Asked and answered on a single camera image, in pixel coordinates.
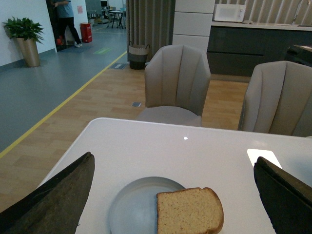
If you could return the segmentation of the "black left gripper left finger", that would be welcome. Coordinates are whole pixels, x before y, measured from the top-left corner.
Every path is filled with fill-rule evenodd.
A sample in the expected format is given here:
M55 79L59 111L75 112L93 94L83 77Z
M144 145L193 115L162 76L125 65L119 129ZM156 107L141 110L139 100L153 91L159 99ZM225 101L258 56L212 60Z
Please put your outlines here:
M0 214L2 234L74 234L95 171L87 152Z

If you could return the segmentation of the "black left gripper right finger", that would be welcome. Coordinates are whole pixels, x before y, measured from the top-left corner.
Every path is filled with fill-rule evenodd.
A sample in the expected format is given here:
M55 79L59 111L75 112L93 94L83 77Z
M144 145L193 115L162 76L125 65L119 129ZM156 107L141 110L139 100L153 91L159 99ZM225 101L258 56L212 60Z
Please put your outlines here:
M310 234L312 188L261 156L254 164L253 174L275 232Z

